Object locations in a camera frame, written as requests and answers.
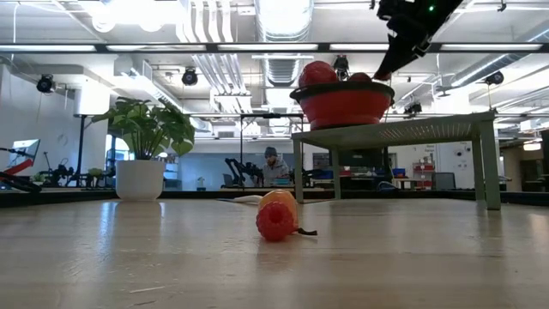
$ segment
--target red fruit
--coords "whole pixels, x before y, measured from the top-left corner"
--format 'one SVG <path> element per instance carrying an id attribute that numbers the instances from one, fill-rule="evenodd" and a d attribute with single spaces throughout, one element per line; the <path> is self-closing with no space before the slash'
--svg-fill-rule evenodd
<path id="1" fill-rule="evenodd" d="M 259 233 L 268 241 L 281 241 L 294 232 L 293 216 L 280 202 L 271 202 L 257 213 L 256 225 Z"/>
<path id="2" fill-rule="evenodd" d="M 332 66 L 324 61 L 314 61 L 307 64 L 299 77 L 300 87 L 326 82 L 337 82 L 337 75 Z"/>
<path id="3" fill-rule="evenodd" d="M 366 73 L 354 73 L 349 77 L 351 82 L 371 82 L 371 78 Z"/>

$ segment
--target computer screen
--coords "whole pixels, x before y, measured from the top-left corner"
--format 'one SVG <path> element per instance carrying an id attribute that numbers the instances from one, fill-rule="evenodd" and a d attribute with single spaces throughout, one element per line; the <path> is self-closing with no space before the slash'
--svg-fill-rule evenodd
<path id="1" fill-rule="evenodd" d="M 23 163 L 24 161 L 30 159 L 33 161 L 36 159 L 36 154 L 38 153 L 38 146 L 40 145 L 40 140 L 27 140 L 27 141 L 15 141 L 12 148 L 24 152 L 23 154 L 9 154 L 8 167 L 15 167 Z"/>

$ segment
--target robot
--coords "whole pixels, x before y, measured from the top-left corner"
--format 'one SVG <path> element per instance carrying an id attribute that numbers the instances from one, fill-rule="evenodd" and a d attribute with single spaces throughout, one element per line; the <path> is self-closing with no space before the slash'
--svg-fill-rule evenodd
<path id="1" fill-rule="evenodd" d="M 387 81 L 393 72 L 423 57 L 433 35 L 462 1 L 381 0 L 377 17 L 386 21 L 395 35 L 389 35 L 389 49 L 374 78 Z"/>

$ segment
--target red object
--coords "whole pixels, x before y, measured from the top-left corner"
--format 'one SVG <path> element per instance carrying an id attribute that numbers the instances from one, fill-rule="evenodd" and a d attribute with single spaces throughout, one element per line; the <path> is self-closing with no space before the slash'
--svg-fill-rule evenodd
<path id="1" fill-rule="evenodd" d="M 281 241 L 295 231 L 293 216 L 281 202 L 270 202 L 257 213 L 259 233 L 268 241 Z"/>
<path id="2" fill-rule="evenodd" d="M 351 82 L 371 82 L 371 78 L 366 73 L 354 73 L 349 77 Z"/>
<path id="3" fill-rule="evenodd" d="M 8 168 L 7 170 L 3 171 L 4 173 L 7 173 L 9 175 L 15 175 L 28 167 L 31 167 L 33 165 L 33 161 L 31 159 L 24 160 L 21 164 L 18 164 L 14 167 Z"/>
<path id="4" fill-rule="evenodd" d="M 311 130 L 317 130 L 357 124 L 378 124 L 390 106 L 391 96 L 389 91 L 349 89 L 312 95 L 301 99 L 299 103 L 311 123 Z"/>
<path id="5" fill-rule="evenodd" d="M 299 77 L 300 87 L 327 82 L 337 82 L 337 75 L 332 66 L 324 61 L 314 61 L 307 64 Z"/>

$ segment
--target green metal table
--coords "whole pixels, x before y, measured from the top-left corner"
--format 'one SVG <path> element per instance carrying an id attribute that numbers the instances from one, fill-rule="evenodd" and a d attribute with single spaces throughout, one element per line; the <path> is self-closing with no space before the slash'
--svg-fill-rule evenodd
<path id="1" fill-rule="evenodd" d="M 479 112 L 292 134 L 296 198 L 299 203 L 303 202 L 302 143 L 325 148 L 332 152 L 335 198 L 340 199 L 340 151 L 471 141 L 476 200 L 488 209 L 499 210 L 501 208 L 498 177 L 499 155 L 494 136 L 494 119 L 495 112 Z"/>

